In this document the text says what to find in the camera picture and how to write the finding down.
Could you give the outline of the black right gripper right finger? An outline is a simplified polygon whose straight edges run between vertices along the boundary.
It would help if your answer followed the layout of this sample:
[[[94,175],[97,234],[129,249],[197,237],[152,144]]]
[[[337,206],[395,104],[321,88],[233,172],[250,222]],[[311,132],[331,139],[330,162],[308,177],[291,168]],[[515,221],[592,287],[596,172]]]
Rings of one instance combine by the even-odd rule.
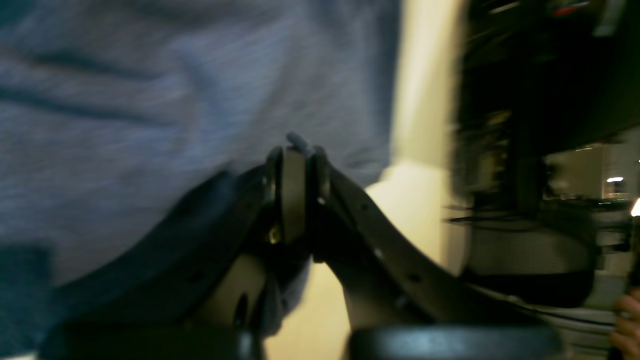
[[[432,262],[319,146],[310,157],[310,244],[343,289],[348,360],[563,357],[553,326]]]

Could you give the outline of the person hand at edge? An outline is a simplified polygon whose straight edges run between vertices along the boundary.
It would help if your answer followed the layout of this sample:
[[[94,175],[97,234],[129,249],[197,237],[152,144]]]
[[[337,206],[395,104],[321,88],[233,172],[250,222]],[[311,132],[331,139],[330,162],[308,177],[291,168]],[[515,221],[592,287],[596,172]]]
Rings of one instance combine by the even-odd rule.
[[[640,290],[633,288],[615,304],[617,316],[610,343],[624,360],[640,358]]]

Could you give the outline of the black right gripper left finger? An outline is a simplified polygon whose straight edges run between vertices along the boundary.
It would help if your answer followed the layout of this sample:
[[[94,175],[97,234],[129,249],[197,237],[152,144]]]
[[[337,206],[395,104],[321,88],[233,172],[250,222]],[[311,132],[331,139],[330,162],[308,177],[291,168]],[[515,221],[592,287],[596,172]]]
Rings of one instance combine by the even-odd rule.
[[[68,310],[39,357],[261,360],[304,284],[306,173],[304,153],[277,147],[192,189],[136,246],[57,291]]]

